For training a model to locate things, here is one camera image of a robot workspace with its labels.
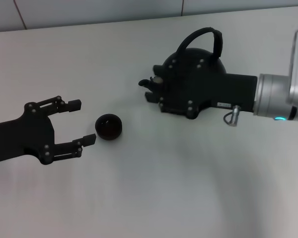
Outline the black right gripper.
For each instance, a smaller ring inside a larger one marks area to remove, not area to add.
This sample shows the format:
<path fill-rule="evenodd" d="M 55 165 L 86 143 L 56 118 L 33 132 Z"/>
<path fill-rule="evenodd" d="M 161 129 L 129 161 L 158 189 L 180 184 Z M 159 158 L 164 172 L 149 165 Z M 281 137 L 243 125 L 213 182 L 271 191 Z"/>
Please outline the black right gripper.
<path fill-rule="evenodd" d="M 160 74 L 160 96 L 145 92 L 145 98 L 163 113 L 195 119 L 208 108 L 253 112 L 257 77 L 227 73 L 219 60 L 168 58 L 153 72 Z"/>

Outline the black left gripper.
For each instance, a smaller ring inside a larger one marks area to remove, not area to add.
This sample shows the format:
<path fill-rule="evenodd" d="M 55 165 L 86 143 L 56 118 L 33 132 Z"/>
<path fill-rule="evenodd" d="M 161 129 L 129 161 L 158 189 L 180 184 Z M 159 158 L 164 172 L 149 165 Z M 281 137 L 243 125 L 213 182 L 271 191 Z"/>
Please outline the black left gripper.
<path fill-rule="evenodd" d="M 83 147 L 95 144 L 96 134 L 55 144 L 55 132 L 48 117 L 80 109 L 81 100 L 66 103 L 61 96 L 25 104 L 24 112 L 19 118 L 0 123 L 0 162 L 31 155 L 41 164 L 48 165 L 55 161 L 81 157 Z"/>

